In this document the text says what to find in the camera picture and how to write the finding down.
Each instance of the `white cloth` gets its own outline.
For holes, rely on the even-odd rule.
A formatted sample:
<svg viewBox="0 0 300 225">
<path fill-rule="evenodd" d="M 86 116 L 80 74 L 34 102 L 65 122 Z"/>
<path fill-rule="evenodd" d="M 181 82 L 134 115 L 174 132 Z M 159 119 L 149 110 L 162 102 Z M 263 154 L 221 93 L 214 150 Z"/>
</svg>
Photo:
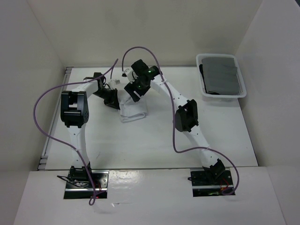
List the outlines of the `white cloth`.
<svg viewBox="0 0 300 225">
<path fill-rule="evenodd" d="M 142 97 L 138 102 L 134 102 L 126 91 L 118 92 L 120 103 L 120 118 L 122 123 L 140 120 L 147 115 L 146 100 Z"/>
</svg>

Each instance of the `white table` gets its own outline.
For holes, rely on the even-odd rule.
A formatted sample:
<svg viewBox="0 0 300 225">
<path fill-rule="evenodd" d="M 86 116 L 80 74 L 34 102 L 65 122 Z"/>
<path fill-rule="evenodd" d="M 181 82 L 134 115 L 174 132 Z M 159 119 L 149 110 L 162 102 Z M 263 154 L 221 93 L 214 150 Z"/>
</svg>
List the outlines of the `white table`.
<svg viewBox="0 0 300 225">
<path fill-rule="evenodd" d="M 67 171 L 30 172 L 15 225 L 285 225 L 265 167 L 239 168 L 236 196 L 193 197 L 189 171 L 110 171 L 107 199 L 93 206 L 63 199 L 56 175 Z"/>
<path fill-rule="evenodd" d="M 103 73 L 106 70 L 106 67 L 73 68 L 69 82 L 82 81 L 87 76 L 93 76 L 94 72 Z M 182 95 L 197 101 L 199 124 L 211 147 L 226 154 L 237 166 L 257 166 L 238 100 L 221 102 L 203 97 L 196 67 L 163 67 L 162 71 Z M 115 68 L 113 78 L 120 79 L 122 83 L 128 82 L 127 78 L 121 77 L 121 68 Z M 86 143 L 91 167 L 142 169 L 202 166 L 196 152 L 176 154 L 173 151 L 171 102 L 151 89 L 145 97 L 148 116 L 125 124 L 121 123 L 119 112 L 105 106 L 102 99 L 96 96 L 88 99 L 90 119 L 86 126 Z M 60 120 L 60 107 L 51 134 L 70 141 L 67 129 Z M 176 143 L 179 150 L 190 147 L 188 139 L 179 132 Z M 46 153 L 47 170 L 70 168 L 73 158 L 68 146 L 50 140 Z M 222 161 L 226 166 L 231 166 L 225 159 Z"/>
</svg>

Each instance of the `white floor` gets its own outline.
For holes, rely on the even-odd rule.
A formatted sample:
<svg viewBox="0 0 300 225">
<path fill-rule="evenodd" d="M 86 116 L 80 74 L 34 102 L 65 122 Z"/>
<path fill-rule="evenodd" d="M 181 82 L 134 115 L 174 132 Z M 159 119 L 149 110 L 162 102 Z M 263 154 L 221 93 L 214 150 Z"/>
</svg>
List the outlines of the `white floor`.
<svg viewBox="0 0 300 225">
<path fill-rule="evenodd" d="M 94 72 L 107 68 L 73 68 L 69 82 L 82 81 Z M 189 99 L 198 103 L 199 124 L 211 147 L 226 154 L 237 166 L 257 166 L 257 161 L 243 119 L 238 100 L 210 101 L 200 93 L 196 67 L 164 67 L 169 82 Z M 115 68 L 113 78 L 126 84 L 121 69 Z M 103 100 L 88 99 L 90 119 L 86 126 L 87 152 L 93 169 L 142 169 L 200 167 L 196 152 L 176 154 L 172 148 L 171 104 L 154 90 L 145 95 L 149 115 L 142 120 L 121 123 L 119 112 L 106 107 Z M 66 127 L 60 120 L 60 108 L 55 118 L 52 135 L 69 142 Z M 190 147 L 189 141 L 176 134 L 178 149 Z M 47 170 L 69 169 L 73 161 L 71 149 L 61 143 L 49 141 L 46 153 Z M 223 159 L 226 166 L 230 164 Z"/>
<path fill-rule="evenodd" d="M 110 171 L 108 197 L 94 206 L 63 199 L 56 175 L 67 171 L 31 172 L 15 225 L 285 225 L 267 169 L 239 172 L 236 196 L 193 197 L 189 169 Z"/>
</svg>

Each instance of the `folded cloth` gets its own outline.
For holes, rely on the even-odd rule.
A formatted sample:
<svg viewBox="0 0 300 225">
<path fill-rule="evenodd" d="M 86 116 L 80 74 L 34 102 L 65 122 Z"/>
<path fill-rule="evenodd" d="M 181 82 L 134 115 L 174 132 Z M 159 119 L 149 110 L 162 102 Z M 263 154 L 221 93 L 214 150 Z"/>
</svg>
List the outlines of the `folded cloth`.
<svg viewBox="0 0 300 225">
<path fill-rule="evenodd" d="M 131 96 L 120 90 L 118 93 L 120 103 L 120 118 L 122 123 L 140 120 L 147 115 L 146 100 L 142 97 L 138 102 L 134 102 Z"/>
</svg>

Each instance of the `white plastic basket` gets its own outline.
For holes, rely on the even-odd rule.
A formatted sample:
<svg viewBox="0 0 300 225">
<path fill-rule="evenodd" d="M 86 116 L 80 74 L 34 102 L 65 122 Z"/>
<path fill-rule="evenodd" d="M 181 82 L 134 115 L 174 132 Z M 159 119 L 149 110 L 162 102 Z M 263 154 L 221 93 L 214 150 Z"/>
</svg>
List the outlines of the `white plastic basket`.
<svg viewBox="0 0 300 225">
<path fill-rule="evenodd" d="M 239 81 L 239 89 L 240 89 L 238 95 L 211 95 L 211 94 L 205 92 L 204 81 L 203 81 L 199 66 L 200 66 L 200 64 L 202 64 L 202 59 L 207 58 L 207 57 L 224 57 L 224 58 L 233 58 L 234 59 L 234 64 L 235 64 L 235 66 L 237 67 L 237 70 L 238 70 L 238 72 L 236 74 L 236 76 L 238 78 L 238 81 Z M 200 80 L 200 84 L 201 84 L 200 91 L 204 96 L 207 96 L 207 97 L 210 97 L 210 98 L 227 98 L 228 99 L 228 98 L 243 98 L 247 95 L 246 87 L 245 87 L 245 84 L 244 84 L 242 73 L 240 71 L 238 60 L 236 59 L 236 57 L 234 55 L 211 54 L 211 53 L 198 54 L 196 56 L 196 63 L 197 63 L 197 70 L 198 70 L 199 78 L 200 78 L 199 80 Z"/>
</svg>

